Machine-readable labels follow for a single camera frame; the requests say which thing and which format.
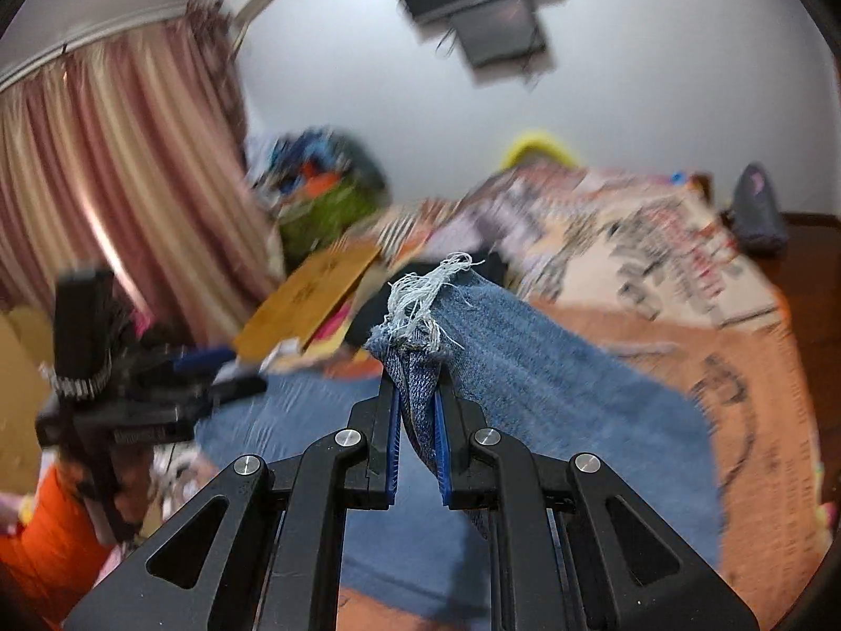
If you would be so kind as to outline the blue denim jeans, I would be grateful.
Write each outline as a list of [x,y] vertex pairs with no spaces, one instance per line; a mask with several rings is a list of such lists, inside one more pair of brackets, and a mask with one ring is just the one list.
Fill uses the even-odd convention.
[[[720,561],[719,477],[697,403],[476,272],[442,288],[432,313],[456,392],[480,404],[490,426],[545,456],[597,454],[707,563]],[[197,443],[215,466],[245,453],[286,459],[342,428],[352,406],[378,389],[374,376],[274,374],[262,396],[202,420]],[[429,621],[486,628],[486,541],[443,506],[438,480],[409,443],[399,460],[395,506],[348,518],[342,583]]]

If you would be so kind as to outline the orange clothing of person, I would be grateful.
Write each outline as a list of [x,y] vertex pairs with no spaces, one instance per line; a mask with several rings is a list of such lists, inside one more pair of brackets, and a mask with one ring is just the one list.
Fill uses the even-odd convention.
[[115,545],[98,540],[76,493],[78,477],[54,462],[38,489],[32,520],[2,530],[2,594],[26,621],[45,629],[61,628],[116,557]]

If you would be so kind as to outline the striped pink curtain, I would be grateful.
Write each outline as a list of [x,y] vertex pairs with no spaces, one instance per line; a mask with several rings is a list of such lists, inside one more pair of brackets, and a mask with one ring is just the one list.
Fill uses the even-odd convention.
[[218,4],[71,50],[2,94],[2,304],[52,309],[104,263],[144,318],[231,340],[282,281],[245,174],[244,97]]

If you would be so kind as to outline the green patterned bag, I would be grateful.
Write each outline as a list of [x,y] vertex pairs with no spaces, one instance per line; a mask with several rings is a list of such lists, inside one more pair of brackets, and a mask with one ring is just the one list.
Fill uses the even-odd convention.
[[309,253],[329,247],[378,208],[379,195],[355,181],[341,181],[325,194],[294,203],[278,217],[285,258],[300,263]]

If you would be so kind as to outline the newspaper print bedspread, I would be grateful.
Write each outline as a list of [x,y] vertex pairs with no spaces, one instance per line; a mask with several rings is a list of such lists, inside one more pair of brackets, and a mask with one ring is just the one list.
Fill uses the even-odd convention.
[[695,182],[533,162],[458,201],[392,205],[344,243],[385,267],[493,249],[507,285],[700,404],[724,508],[721,571],[774,627],[829,546],[814,406],[784,299]]

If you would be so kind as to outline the pile of colourful clothes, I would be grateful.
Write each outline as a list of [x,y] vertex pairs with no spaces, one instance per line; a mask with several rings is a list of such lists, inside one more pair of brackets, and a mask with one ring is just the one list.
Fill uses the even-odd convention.
[[332,127],[300,133],[260,134],[245,141],[245,181],[268,202],[280,202],[308,179],[335,174],[374,192],[384,192],[386,177],[361,141]]

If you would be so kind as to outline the grey cap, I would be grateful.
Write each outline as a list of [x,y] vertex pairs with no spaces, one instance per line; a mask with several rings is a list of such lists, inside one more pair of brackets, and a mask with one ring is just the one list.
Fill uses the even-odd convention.
[[789,236],[763,165],[752,162],[735,184],[730,205],[731,232],[745,253],[774,255]]

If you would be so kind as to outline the yellow pillow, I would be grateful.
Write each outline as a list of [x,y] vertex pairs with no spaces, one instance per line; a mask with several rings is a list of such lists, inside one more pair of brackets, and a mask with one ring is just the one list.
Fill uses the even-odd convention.
[[512,141],[503,155],[500,169],[511,169],[533,160],[556,162],[562,167],[579,168],[580,161],[567,145],[546,131],[525,131]]

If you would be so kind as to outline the small black wall monitor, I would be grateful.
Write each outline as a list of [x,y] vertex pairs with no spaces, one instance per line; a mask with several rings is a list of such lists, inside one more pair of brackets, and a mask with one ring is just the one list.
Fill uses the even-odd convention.
[[532,0],[493,0],[452,14],[450,27],[472,68],[527,63],[546,50]]

